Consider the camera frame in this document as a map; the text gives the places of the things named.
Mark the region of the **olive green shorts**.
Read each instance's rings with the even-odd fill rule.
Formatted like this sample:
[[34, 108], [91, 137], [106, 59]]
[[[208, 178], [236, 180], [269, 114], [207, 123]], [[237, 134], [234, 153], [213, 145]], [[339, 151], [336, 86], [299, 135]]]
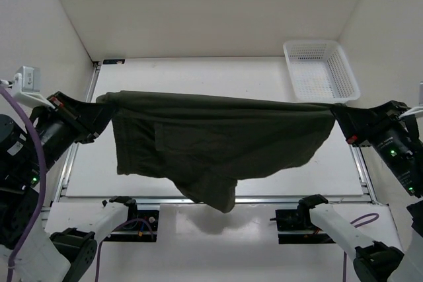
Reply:
[[307, 164], [328, 139], [328, 104], [125, 91], [97, 102], [112, 118], [117, 172], [166, 178], [188, 199], [222, 213], [240, 180]]

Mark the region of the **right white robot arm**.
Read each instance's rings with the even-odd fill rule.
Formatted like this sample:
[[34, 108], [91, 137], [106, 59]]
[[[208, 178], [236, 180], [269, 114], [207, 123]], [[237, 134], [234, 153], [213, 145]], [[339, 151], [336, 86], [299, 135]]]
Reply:
[[[374, 108], [334, 104], [331, 112], [346, 142], [375, 149], [408, 195], [422, 198], [422, 142], [417, 118], [422, 107], [390, 101]], [[297, 222], [325, 232], [351, 259], [360, 281], [422, 280], [422, 202], [407, 206], [412, 217], [412, 244], [406, 252], [361, 233], [316, 194], [297, 206]]]

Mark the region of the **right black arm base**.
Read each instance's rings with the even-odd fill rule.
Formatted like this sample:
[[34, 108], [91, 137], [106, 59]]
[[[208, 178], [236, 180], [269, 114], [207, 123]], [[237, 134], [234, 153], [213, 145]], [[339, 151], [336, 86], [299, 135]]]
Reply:
[[301, 198], [296, 209], [277, 209], [275, 222], [278, 230], [279, 244], [334, 244], [332, 238], [319, 227], [311, 223], [310, 210], [328, 200], [320, 194]]

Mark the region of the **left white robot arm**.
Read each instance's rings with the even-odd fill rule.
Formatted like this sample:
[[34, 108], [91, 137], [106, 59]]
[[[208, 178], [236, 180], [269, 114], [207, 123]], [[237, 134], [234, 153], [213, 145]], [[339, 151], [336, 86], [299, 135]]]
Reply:
[[7, 92], [3, 97], [22, 123], [1, 116], [1, 257], [8, 276], [23, 281], [78, 281], [90, 268], [102, 241], [139, 220], [136, 202], [115, 196], [84, 225], [47, 233], [41, 209], [46, 176], [75, 143], [92, 143], [117, 112], [109, 103], [87, 103], [61, 92], [31, 115]]

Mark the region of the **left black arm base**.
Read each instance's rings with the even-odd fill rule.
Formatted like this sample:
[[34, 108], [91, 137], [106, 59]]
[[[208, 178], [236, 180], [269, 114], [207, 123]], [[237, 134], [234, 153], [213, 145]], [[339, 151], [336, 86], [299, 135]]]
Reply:
[[159, 207], [138, 207], [137, 216], [143, 221], [123, 226], [105, 238], [105, 242], [156, 242], [159, 227]]

